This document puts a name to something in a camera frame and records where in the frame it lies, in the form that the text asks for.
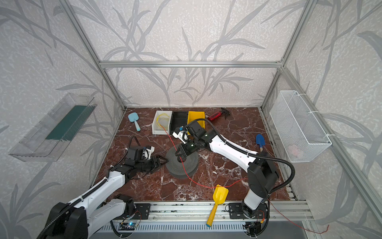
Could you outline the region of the grey cable spool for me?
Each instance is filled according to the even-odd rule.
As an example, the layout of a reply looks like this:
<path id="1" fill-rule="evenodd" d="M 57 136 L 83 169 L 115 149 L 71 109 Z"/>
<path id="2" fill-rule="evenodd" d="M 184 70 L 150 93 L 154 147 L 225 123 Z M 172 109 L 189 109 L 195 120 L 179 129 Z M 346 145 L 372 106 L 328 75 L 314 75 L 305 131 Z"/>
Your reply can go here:
<path id="1" fill-rule="evenodd" d="M 166 163 L 166 168 L 169 173 L 178 179 L 186 179 L 187 174 L 192 177 L 199 167 L 199 155 L 197 152 L 192 153 L 191 155 L 184 158 L 181 156 L 183 163 L 181 162 L 181 158 L 175 156 L 176 149 L 171 148 L 166 153 L 166 159 L 168 162 Z"/>

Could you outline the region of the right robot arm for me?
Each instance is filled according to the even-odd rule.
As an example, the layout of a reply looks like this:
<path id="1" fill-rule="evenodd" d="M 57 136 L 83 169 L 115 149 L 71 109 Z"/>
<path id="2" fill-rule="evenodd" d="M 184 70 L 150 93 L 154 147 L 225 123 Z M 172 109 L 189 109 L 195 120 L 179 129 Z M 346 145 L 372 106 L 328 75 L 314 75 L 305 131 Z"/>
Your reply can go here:
<path id="1" fill-rule="evenodd" d="M 251 151 L 231 142 L 207 119 L 196 119 L 176 128 L 173 137 L 182 142 L 175 153 L 177 157 L 184 158 L 199 149 L 208 149 L 234 162 L 247 173 L 249 191 L 242 201 L 242 210 L 248 218 L 254 217 L 261 204 L 295 177 L 295 168 L 289 161 Z M 290 168 L 290 176 L 280 185 L 276 185 L 279 179 L 276 162 Z"/>

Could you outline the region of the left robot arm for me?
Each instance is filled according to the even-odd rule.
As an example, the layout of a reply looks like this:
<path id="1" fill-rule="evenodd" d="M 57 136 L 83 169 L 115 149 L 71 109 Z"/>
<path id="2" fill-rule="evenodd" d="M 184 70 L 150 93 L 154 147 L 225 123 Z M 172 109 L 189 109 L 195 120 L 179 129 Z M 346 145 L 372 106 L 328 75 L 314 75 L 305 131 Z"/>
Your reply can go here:
<path id="1" fill-rule="evenodd" d="M 132 218 L 138 213 L 130 196 L 117 195 L 106 199 L 135 180 L 137 173 L 153 174 L 168 163 L 168 159 L 154 154 L 153 146 L 130 145 L 107 175 L 84 194 L 68 203 L 58 203 L 50 211 L 39 239 L 88 239 L 115 218 Z"/>

